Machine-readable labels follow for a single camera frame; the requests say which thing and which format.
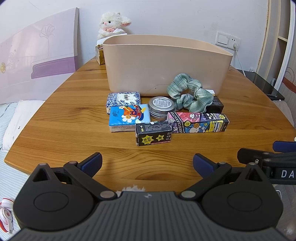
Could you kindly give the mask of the blue white porcelain-pattern box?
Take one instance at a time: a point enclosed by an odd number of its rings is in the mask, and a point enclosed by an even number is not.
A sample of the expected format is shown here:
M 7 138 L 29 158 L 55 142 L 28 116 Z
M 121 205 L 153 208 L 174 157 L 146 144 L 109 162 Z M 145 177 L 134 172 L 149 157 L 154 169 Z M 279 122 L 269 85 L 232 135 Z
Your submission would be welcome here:
M 139 92 L 112 92 L 107 96 L 106 112 L 110 114 L 111 107 L 141 104 Z

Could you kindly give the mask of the white plush lamb toy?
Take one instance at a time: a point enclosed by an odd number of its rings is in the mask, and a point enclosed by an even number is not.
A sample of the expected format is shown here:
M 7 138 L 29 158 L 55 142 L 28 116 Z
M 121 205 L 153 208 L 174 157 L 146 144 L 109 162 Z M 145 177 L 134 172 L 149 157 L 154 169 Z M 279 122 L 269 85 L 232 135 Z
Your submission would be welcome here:
M 123 16 L 121 13 L 107 12 L 101 16 L 100 28 L 97 39 L 103 39 L 113 35 L 125 34 L 124 27 L 132 23 L 131 19 Z

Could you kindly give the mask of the white wall socket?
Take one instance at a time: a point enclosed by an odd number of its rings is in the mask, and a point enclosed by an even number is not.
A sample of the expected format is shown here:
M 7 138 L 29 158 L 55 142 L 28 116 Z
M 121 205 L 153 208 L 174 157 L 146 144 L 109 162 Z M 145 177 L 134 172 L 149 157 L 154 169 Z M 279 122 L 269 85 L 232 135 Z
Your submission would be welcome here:
M 237 51 L 240 47 L 241 39 L 239 37 L 230 35 L 227 48 Z

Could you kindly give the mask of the green plaid hair scrunchie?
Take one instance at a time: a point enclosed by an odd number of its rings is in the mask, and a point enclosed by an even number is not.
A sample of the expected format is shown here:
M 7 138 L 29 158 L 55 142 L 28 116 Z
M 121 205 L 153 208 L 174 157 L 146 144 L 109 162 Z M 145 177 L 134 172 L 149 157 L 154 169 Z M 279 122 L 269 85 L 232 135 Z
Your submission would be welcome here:
M 187 109 L 192 113 L 204 113 L 214 100 L 213 94 L 205 90 L 199 80 L 186 73 L 175 76 L 166 91 L 176 104 L 176 110 Z

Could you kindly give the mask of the white wall switch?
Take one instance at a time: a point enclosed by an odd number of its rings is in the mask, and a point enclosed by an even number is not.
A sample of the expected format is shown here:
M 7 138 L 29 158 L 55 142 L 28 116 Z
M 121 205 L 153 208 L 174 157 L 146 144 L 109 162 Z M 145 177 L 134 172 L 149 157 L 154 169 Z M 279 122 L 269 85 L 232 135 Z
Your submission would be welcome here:
M 230 34 L 218 31 L 216 35 L 215 45 L 228 48 L 229 39 L 230 39 Z

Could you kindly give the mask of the beige wooden shelf unit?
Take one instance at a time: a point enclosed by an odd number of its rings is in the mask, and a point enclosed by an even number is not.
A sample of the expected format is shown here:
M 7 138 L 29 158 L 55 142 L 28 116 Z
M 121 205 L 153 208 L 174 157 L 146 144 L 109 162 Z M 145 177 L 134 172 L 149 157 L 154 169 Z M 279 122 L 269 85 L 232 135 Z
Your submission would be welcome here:
M 265 37 L 256 73 L 280 89 L 292 54 L 295 36 L 295 3 L 268 1 Z

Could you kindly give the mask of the white pillow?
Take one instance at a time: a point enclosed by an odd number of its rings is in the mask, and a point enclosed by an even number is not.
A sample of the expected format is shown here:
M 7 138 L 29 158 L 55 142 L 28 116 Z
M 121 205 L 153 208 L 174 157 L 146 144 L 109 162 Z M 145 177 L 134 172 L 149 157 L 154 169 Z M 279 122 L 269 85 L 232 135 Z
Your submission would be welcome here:
M 24 127 L 43 105 L 44 100 L 20 100 L 4 133 L 2 150 L 8 152 Z

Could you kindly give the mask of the beige plastic storage bin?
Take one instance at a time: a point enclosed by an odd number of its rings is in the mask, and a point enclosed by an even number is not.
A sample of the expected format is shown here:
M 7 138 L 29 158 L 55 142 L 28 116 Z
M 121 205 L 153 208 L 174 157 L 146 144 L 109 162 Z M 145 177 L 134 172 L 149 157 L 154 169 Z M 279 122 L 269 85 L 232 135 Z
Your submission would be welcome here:
M 166 95 L 180 73 L 219 93 L 233 57 L 204 41 L 162 35 L 112 36 L 103 53 L 109 89 L 141 96 Z

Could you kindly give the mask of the round silver metal tin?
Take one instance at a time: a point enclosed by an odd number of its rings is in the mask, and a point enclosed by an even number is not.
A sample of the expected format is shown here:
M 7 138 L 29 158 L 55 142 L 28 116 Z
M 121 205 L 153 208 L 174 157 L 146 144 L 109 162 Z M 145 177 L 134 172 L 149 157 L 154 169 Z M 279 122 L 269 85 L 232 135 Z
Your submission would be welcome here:
M 167 97 L 156 96 L 149 100 L 150 115 L 156 120 L 166 120 L 169 112 L 176 111 L 176 104 Z

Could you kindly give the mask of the pink purple bed headboard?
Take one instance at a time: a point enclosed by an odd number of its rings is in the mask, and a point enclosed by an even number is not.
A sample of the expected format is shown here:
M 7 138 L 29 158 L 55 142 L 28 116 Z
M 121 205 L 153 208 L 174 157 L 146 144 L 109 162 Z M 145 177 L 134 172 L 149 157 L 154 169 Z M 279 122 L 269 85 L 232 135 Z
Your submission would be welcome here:
M 1 103 L 46 100 L 78 69 L 78 17 L 62 11 L 1 43 Z

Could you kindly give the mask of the blue cartoon tissue pack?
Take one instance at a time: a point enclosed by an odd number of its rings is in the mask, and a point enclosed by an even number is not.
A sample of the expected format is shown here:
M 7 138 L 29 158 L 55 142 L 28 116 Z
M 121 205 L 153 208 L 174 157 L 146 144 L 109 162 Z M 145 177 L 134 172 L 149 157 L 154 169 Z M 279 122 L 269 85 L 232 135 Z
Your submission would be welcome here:
M 109 115 L 109 129 L 114 132 L 129 132 L 135 130 L 138 123 L 151 121 L 147 104 L 113 106 Z

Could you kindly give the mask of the small black box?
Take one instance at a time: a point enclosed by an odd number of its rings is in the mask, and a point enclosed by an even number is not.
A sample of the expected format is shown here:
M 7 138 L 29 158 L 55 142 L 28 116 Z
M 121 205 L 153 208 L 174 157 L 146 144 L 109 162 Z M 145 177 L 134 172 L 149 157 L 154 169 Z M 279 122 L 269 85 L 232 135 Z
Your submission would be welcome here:
M 214 96 L 212 104 L 206 107 L 206 113 L 222 113 L 224 105 L 217 96 Z

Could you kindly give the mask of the gold tissue box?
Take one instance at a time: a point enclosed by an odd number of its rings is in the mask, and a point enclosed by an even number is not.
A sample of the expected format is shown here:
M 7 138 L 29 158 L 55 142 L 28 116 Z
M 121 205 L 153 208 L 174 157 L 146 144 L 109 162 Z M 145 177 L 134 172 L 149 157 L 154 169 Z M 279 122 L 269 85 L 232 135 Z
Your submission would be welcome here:
M 96 46 L 95 46 L 95 53 L 96 53 L 96 61 L 99 65 L 105 64 L 104 59 L 104 52 L 103 52 L 103 42 L 105 41 L 105 38 L 97 40 Z

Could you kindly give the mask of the colourful cartoon long box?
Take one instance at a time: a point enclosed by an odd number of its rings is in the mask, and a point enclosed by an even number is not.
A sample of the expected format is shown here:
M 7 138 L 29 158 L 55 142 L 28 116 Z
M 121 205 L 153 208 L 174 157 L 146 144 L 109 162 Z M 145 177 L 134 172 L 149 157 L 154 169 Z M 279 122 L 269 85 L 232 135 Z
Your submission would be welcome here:
M 167 121 L 173 133 L 224 132 L 229 119 L 219 113 L 169 112 Z

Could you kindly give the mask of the white rectangular box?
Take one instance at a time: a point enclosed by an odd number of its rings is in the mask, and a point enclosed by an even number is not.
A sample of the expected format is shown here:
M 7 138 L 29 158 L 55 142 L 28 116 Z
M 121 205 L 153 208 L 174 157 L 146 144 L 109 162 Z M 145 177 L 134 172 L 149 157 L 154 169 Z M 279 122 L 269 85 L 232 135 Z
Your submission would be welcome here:
M 215 92 L 214 92 L 214 90 L 207 89 L 206 91 L 208 91 L 208 92 L 211 93 L 213 96 L 215 96 Z

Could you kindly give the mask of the black box yellow stars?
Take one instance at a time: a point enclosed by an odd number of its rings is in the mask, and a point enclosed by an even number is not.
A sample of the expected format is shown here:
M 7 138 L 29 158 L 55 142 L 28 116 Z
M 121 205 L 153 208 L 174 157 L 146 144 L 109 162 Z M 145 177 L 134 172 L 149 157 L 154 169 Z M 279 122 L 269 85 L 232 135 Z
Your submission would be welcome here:
M 172 127 L 168 121 L 137 123 L 135 136 L 137 146 L 162 144 L 171 141 Z

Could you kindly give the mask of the white red headphones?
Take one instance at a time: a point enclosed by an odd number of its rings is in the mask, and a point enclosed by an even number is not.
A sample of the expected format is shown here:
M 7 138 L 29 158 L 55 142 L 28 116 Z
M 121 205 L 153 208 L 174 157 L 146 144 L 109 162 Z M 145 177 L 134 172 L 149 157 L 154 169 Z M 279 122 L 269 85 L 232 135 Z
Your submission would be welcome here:
M 11 199 L 3 198 L 1 200 L 1 230 L 5 233 L 13 233 L 13 204 L 14 202 Z

